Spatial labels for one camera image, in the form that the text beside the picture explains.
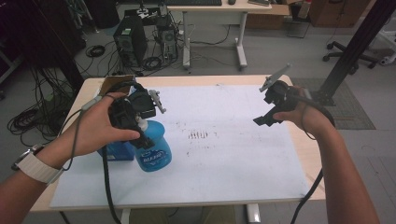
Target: blue spray bottle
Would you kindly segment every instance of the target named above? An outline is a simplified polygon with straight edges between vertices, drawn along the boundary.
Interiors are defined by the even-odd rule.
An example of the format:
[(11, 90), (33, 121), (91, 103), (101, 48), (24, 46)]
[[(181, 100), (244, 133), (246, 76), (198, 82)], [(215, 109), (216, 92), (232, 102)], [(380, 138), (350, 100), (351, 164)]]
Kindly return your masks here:
[(153, 172), (162, 169), (172, 160), (171, 149), (163, 138), (165, 128), (160, 122), (141, 119), (138, 121), (140, 129), (154, 146), (149, 148), (134, 147), (134, 155), (142, 170)]

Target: watch strap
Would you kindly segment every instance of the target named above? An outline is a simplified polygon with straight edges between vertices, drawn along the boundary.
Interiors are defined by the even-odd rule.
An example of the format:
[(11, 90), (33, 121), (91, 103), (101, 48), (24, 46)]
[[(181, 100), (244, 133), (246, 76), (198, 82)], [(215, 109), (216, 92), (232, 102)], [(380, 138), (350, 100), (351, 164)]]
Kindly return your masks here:
[(33, 153), (29, 153), (21, 162), (18, 167), (33, 179), (51, 184), (55, 182), (58, 177), (64, 172), (64, 169), (57, 170), (52, 168), (39, 160)]

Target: desk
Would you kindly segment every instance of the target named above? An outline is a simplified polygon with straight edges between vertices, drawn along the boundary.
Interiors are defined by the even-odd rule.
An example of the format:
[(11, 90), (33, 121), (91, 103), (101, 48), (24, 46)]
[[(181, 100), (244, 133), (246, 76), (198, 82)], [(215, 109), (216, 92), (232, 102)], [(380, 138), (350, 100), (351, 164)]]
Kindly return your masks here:
[[(290, 83), (288, 77), (282, 77), (284, 81)], [(206, 76), (206, 77), (141, 77), (137, 81), (144, 87), (170, 87), (170, 86), (213, 86), (217, 84), (223, 85), (261, 85), (265, 80), (265, 76)], [(102, 78), (90, 78), (87, 79), (83, 87), (78, 94), (78, 97), (73, 104), (70, 113), (78, 110), (83, 104), (90, 101), (97, 89), (102, 84)], [(306, 182), (308, 186), (311, 186), (320, 170), (320, 158), (318, 152), (318, 146), (315, 141), (308, 139), (304, 132), (300, 131), (293, 124), (288, 124), (292, 142), (296, 148), (297, 155), (301, 161), (301, 165), (304, 170)], [(57, 210), (76, 210), (76, 208), (67, 209), (54, 209), (50, 207), (50, 202), (54, 195), (54, 191), (57, 187), (58, 182), (50, 185), (43, 195), (39, 198), (37, 203), (34, 205), (31, 211), (57, 211)], [(323, 200), (324, 187), (323, 183), (319, 185), (316, 192), (312, 196), (311, 200)], [(89, 207), (79, 208), (81, 209), (97, 209), (106, 208), (101, 207)]]
[(183, 12), (183, 29), (184, 29), (184, 48), (183, 48), (183, 66), (190, 68), (190, 39), (187, 35), (188, 24), (239, 24), (239, 36), (235, 39), (236, 51), (238, 53), (239, 66), (244, 68), (248, 66), (247, 59), (242, 45), (245, 24), (248, 12), (263, 12), (271, 9), (271, 6), (264, 7), (249, 4), (248, 0), (237, 0), (232, 6), (228, 5), (228, 0), (222, 0), (221, 7), (175, 7), (168, 6), (170, 11)]

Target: floor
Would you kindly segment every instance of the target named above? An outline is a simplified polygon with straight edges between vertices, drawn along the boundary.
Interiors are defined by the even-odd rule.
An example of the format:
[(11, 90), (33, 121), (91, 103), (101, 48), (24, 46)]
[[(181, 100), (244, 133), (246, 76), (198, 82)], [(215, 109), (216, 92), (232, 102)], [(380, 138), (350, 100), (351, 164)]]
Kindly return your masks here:
[[(121, 5), (119, 14), (123, 15), (125, 8), (135, 8), (134, 5)], [(244, 37), (245, 53), (247, 55), (247, 68), (240, 70), (237, 66), (234, 37), (238, 34), (238, 27), (231, 26), (230, 33), (222, 44), (218, 46), (197, 45), (192, 50), (192, 67), (185, 70), (181, 62), (173, 63), (167, 68), (151, 74), (151, 76), (211, 76), (235, 75), (241, 78), (244, 75), (272, 74), (286, 63), (293, 67), (287, 73), (290, 77), (327, 77), (332, 71), (337, 59), (323, 62), (322, 57), (328, 52), (326, 44), (337, 40), (347, 44), (353, 36), (354, 28), (315, 28), (310, 27), (305, 38), (286, 37), (285, 24), (280, 30), (254, 30), (246, 29)], [(387, 29), (395, 30), (396, 19), (387, 25)], [(227, 34), (227, 26), (194, 26), (188, 31), (193, 31), (194, 40), (217, 42)], [(99, 34), (86, 32), (87, 46), (104, 45), (113, 40), (111, 32), (102, 30)], [(146, 30), (148, 39), (151, 34)], [(388, 46), (375, 41), (369, 48), (370, 54), (378, 59), (389, 56)], [(83, 68), (91, 62), (82, 50), (76, 61)], [(109, 57), (95, 59), (87, 70), (89, 75), (82, 74), (84, 78), (103, 77), (108, 71)], [(361, 106), (373, 122), (376, 130), (353, 131), (341, 130), (346, 139), (346, 144), (354, 162), (361, 173), (364, 183), (372, 197), (381, 223), (394, 223), (396, 220), (396, 119), (392, 111), (396, 108), (396, 63), (387, 66), (378, 65), (374, 69), (367, 68), (367, 63), (360, 63), (359, 70), (353, 76), (346, 77), (346, 84), (355, 94)], [(21, 144), (20, 138), (12, 135), (7, 130), (8, 121), (20, 114), (28, 105), (35, 102), (35, 82), (28, 68), (22, 66), (14, 72), (0, 89), (7, 95), (0, 101), (2, 107), (0, 116), (0, 141), (2, 143), (2, 157), (0, 162), (0, 177), (5, 179), (12, 172), (9, 165), (19, 156), (26, 147)], [(30, 131), (24, 141), (34, 144), (44, 141), (39, 131)], [(289, 223), (297, 203), (262, 203), (260, 211), (262, 223)], [(173, 215), (176, 209), (169, 209)], [(246, 223), (245, 209), (242, 205), (235, 206), (238, 223)], [(201, 208), (180, 208), (170, 217), (171, 223), (194, 223), (201, 213)], [(108, 211), (91, 212), (66, 212), (70, 223), (112, 223)], [(32, 213), (23, 222), (33, 223), (64, 223), (59, 213)], [(327, 223), (325, 202), (308, 202), (297, 223)]]

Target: white watch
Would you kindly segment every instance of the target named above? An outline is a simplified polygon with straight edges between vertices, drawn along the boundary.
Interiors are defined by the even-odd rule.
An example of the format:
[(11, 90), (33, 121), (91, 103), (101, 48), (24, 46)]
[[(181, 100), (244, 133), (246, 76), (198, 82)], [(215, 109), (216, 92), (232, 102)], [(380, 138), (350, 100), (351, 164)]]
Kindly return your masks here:
[(12, 169), (21, 170), (33, 179), (49, 185), (58, 179), (64, 172), (64, 169), (57, 170), (39, 160), (35, 154), (42, 148), (44, 147), (41, 145), (29, 148), (16, 162), (14, 162)]

